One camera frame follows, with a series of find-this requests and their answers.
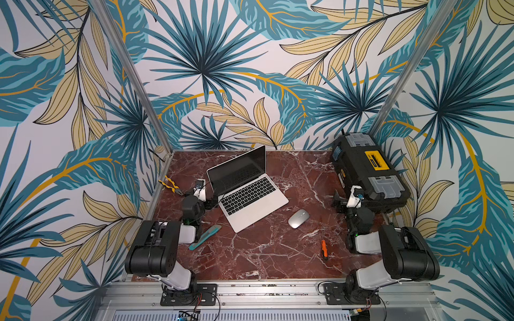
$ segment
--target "laptop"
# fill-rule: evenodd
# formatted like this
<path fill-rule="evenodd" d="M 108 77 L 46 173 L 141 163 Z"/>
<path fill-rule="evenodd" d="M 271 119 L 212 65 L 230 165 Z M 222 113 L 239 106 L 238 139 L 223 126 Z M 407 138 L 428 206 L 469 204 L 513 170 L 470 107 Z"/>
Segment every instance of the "laptop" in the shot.
<path fill-rule="evenodd" d="M 266 174 L 265 146 L 208 169 L 207 176 L 236 233 L 289 202 Z"/>

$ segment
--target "tropical leaf wallpaper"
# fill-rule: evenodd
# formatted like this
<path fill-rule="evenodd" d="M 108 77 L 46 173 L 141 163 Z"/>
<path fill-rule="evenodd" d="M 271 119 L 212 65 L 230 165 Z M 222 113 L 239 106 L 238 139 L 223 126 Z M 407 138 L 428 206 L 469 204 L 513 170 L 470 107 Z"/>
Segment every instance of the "tropical leaf wallpaper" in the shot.
<path fill-rule="evenodd" d="M 441 2 L 152 0 L 127 48 L 175 149 L 327 149 L 379 111 Z"/>
<path fill-rule="evenodd" d="M 137 62 L 141 4 L 109 8 Z M 87 1 L 0 11 L 0 320 L 89 320 L 166 153 Z"/>
<path fill-rule="evenodd" d="M 514 3 L 457 2 L 376 139 L 412 198 L 390 215 L 416 226 L 441 265 L 448 320 L 514 319 Z M 453 40 L 444 42 L 445 30 Z M 364 131 L 371 121 L 364 125 Z"/>

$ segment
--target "metal vent grille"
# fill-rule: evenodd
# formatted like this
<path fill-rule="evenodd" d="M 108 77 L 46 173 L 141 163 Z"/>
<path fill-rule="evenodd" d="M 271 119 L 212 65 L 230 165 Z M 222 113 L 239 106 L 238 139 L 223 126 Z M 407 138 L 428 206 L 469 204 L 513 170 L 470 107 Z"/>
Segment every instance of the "metal vent grille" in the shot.
<path fill-rule="evenodd" d="M 214 321 L 217 310 L 203 310 L 198 321 Z M 174 321 L 175 311 L 116 311 L 113 321 Z M 217 321 L 350 321 L 348 310 L 223 310 Z"/>

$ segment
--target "marble surface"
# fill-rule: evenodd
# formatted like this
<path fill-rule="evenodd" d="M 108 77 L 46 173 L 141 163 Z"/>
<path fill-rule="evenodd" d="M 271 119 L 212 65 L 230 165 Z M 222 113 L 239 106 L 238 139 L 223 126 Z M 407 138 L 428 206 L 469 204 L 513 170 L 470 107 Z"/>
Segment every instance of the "marble surface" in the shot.
<path fill-rule="evenodd" d="M 206 169 L 241 152 L 175 152 L 168 171 L 181 189 L 192 187 L 196 178 L 207 178 Z M 352 269 L 366 267 L 379 255 L 351 254 L 344 245 L 346 224 L 331 207 L 334 190 L 343 195 L 330 162 L 330 152 L 267 152 L 267 173 L 289 203 L 257 223 L 234 233 L 219 208 L 203 218 L 203 231 L 213 224 L 222 229 L 194 251 L 179 246 L 177 260 L 200 280 L 344 277 Z M 208 185 L 207 195 L 212 194 Z M 154 218 L 181 217 L 182 197 L 165 189 Z M 310 218 L 297 229 L 287 223 L 299 209 Z M 374 229 L 383 224 L 375 217 Z M 329 260 L 321 259 L 325 239 Z"/>

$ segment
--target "toolbox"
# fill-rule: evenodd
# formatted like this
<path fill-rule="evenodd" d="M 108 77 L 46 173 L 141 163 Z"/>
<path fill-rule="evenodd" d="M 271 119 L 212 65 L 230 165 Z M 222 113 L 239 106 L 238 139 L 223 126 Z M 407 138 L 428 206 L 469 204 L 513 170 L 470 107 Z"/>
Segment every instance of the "toolbox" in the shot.
<path fill-rule="evenodd" d="M 409 188 L 371 136 L 342 135 L 334 142 L 332 151 L 332 163 L 346 196 L 350 195 L 352 185 L 358 185 L 365 193 L 361 205 L 374 212 L 389 213 L 407 204 Z M 340 199 L 336 192 L 336 205 Z M 338 212 L 344 212 L 342 205 L 336 207 Z"/>

